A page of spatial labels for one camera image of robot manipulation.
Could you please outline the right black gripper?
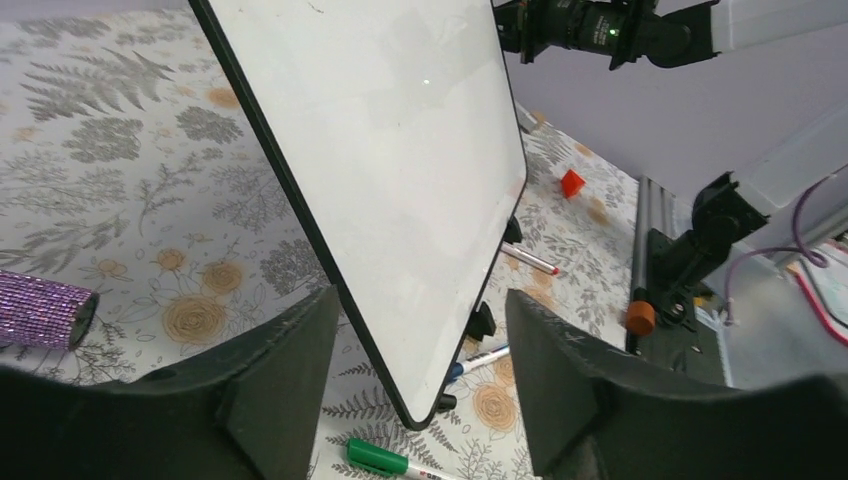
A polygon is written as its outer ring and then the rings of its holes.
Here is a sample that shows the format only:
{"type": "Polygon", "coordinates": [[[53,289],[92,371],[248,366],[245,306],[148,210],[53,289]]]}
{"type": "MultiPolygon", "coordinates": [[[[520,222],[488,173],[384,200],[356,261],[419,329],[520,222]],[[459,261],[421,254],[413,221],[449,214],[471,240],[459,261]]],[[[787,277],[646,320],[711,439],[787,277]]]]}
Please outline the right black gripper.
{"type": "Polygon", "coordinates": [[[577,45],[577,2],[508,1],[493,8],[501,48],[531,64],[548,47],[577,45]]]}

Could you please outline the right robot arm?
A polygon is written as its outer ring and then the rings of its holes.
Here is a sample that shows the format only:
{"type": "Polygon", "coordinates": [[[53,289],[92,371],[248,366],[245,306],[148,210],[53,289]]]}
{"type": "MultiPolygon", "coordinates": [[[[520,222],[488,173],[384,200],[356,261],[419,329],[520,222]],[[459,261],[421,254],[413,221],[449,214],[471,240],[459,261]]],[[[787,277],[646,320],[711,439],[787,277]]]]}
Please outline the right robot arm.
{"type": "MultiPolygon", "coordinates": [[[[610,69],[646,57],[672,69],[847,21],[844,1],[706,1],[665,15],[653,1],[508,1],[495,7],[500,45],[524,64],[550,46],[607,56],[610,69]]],[[[791,135],[752,166],[701,190],[693,227],[728,217],[751,230],[847,168],[847,108],[791,135]]]]}

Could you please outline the white whiteboard black frame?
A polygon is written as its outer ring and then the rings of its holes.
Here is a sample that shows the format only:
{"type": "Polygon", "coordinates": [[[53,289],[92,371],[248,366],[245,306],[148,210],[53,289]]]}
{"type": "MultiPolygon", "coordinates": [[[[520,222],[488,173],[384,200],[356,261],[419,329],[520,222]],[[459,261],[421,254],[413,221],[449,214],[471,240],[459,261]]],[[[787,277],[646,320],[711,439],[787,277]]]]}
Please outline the white whiteboard black frame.
{"type": "Polygon", "coordinates": [[[527,179],[491,3],[191,7],[400,420],[425,429],[527,179]]]}

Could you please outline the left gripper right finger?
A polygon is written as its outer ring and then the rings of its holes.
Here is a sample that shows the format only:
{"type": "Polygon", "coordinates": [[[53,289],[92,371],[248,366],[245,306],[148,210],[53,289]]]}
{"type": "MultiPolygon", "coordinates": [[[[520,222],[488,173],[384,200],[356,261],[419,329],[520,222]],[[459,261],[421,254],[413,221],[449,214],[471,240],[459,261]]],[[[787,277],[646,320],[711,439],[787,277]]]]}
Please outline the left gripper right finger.
{"type": "Polygon", "coordinates": [[[520,290],[508,341],[535,475],[545,479],[718,479],[721,387],[650,364],[560,319],[520,290]]]}

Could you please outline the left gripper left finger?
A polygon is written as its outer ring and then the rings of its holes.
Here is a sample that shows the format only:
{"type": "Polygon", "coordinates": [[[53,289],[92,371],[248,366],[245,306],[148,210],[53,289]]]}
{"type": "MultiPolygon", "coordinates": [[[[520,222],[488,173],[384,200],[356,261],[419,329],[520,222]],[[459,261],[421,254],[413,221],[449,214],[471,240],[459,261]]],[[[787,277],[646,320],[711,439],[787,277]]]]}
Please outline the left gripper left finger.
{"type": "Polygon", "coordinates": [[[339,313],[325,288],[138,380],[133,478],[305,478],[339,313]]]}

